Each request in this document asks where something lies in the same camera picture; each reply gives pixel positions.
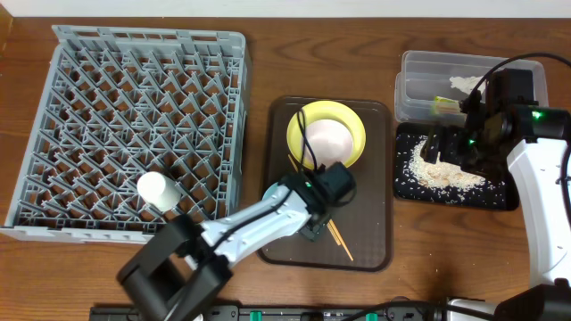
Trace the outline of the wooden chopstick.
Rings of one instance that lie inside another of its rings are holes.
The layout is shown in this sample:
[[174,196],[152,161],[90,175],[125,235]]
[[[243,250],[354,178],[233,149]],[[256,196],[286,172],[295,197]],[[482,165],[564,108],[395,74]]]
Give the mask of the wooden chopstick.
[[[288,159],[289,159],[289,161],[290,161],[292,167],[294,168],[294,171],[295,171],[295,172],[298,172],[299,169],[298,169],[296,163],[294,162],[293,156],[292,156],[291,154],[288,154],[287,157],[288,157]],[[336,232],[336,230],[335,230],[335,223],[334,223],[332,220],[329,220],[329,221],[327,222],[327,228],[328,228],[328,230],[329,230],[329,233],[330,233],[330,234],[332,235],[332,237],[334,238],[336,245],[337,245],[337,246],[340,246],[340,245],[342,244],[342,243],[341,243],[341,238],[340,238],[340,236],[338,235],[338,233]]]
[[345,243],[345,241],[344,241],[344,239],[343,239],[341,233],[339,232],[338,228],[336,227],[336,224],[335,224],[335,230],[336,230],[336,232],[338,233],[338,235],[339,235],[340,238],[341,238],[341,243],[342,243],[342,244],[341,244],[340,246],[344,249],[345,253],[347,254],[347,256],[348,256],[348,258],[349,258],[349,260],[350,260],[350,261],[353,261],[353,256],[352,256],[352,254],[351,254],[351,252],[350,252],[348,246],[346,245],[346,243]]

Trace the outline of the white pink bowl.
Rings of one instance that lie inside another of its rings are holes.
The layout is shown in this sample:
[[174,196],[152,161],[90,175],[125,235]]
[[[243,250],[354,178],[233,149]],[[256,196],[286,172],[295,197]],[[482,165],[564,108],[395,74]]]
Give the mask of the white pink bowl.
[[313,121],[306,127],[305,136],[309,143],[303,161],[306,168],[314,169],[313,161],[318,167],[329,167],[338,161],[346,167],[352,165],[353,137],[342,122],[332,119]]

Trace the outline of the green orange snack wrapper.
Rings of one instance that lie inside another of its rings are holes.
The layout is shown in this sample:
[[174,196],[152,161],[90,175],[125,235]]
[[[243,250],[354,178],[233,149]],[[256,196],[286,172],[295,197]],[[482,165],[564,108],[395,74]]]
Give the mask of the green orange snack wrapper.
[[461,114],[460,101],[436,96],[431,105],[431,112],[440,114]]

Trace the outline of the white tissue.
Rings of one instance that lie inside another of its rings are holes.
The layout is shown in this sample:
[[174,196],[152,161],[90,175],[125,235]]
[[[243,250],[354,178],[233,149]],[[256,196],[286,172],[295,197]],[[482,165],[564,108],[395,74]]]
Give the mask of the white tissue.
[[450,77],[451,88],[456,88],[464,94],[470,95],[476,85],[480,82],[481,77]]

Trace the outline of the yellow plate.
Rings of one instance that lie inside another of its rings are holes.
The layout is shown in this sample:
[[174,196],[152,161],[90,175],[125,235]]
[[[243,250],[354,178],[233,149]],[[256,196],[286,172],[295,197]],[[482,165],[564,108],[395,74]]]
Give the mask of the yellow plate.
[[285,134],[286,143],[292,156],[304,166],[305,147],[309,145],[305,136],[306,127],[311,122],[320,119],[337,120],[350,130],[354,142],[352,164],[356,162],[365,149],[366,130],[364,124],[354,110],[335,101],[321,100],[308,103],[301,107],[300,111],[294,113]]

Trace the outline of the white cup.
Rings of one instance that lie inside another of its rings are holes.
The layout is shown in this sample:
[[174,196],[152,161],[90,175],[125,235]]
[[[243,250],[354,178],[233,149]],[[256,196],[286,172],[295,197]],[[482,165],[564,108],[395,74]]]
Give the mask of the white cup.
[[161,212],[172,210],[182,197],[176,183],[156,171],[147,172],[137,180],[137,192],[146,203]]

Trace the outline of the light blue bowl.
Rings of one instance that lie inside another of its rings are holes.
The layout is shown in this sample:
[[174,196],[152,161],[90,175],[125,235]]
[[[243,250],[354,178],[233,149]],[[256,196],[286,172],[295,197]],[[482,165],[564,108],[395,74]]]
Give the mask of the light blue bowl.
[[268,199],[281,200],[285,195],[284,188],[280,186],[278,182],[272,184],[262,195],[262,200],[266,201]]

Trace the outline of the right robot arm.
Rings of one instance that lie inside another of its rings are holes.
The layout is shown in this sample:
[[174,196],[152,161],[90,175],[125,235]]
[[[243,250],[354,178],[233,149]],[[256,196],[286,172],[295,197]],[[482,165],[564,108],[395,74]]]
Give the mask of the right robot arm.
[[510,176],[524,214],[530,287],[494,310],[495,320],[570,318],[570,114],[513,104],[433,126],[421,152],[489,180]]

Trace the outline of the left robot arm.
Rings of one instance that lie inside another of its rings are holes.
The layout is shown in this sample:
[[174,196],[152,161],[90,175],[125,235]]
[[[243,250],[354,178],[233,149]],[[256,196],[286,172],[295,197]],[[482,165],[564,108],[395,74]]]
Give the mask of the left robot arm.
[[193,320],[233,275],[233,267],[276,239],[313,229],[355,187],[352,174],[293,173],[273,193],[226,218],[179,216],[117,274],[144,320]]

